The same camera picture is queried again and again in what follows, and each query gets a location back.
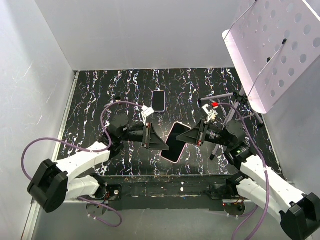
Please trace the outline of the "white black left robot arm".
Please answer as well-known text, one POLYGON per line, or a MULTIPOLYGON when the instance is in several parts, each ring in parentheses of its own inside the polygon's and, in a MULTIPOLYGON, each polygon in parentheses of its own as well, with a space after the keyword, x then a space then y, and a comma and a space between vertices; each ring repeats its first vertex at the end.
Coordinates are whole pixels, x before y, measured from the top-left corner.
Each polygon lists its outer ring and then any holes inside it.
POLYGON ((96 173, 84 177, 81 174, 116 157, 124 149, 124 142, 139 142, 147 150, 169 150, 152 123, 130 125, 125 114, 114 116, 106 130, 86 150, 56 162, 46 159, 40 164, 27 192, 46 213, 57 210, 66 200, 82 196, 103 199, 109 193, 107 182, 96 173))

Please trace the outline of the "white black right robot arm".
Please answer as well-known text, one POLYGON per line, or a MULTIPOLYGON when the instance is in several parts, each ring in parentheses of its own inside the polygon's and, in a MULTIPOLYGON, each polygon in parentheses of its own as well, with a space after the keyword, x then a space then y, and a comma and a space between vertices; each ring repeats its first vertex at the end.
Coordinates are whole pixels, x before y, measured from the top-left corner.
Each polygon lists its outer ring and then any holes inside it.
POLYGON ((292 240, 306 240, 320 228, 320 198, 305 194, 263 164, 253 145, 245 142, 246 132, 236 120, 223 129, 202 119, 197 126, 177 136, 177 140, 201 146, 204 142, 226 147, 224 155, 238 173, 226 180, 232 199, 243 197, 271 215, 292 240))

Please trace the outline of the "phone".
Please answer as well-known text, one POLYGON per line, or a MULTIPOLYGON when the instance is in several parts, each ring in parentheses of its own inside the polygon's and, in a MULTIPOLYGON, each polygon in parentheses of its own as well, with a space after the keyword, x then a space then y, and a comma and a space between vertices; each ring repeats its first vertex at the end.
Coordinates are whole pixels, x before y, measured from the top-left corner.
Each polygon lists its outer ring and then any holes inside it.
POLYGON ((151 107, 156 113, 163 113, 166 110, 166 94, 163 90, 152 92, 151 107))

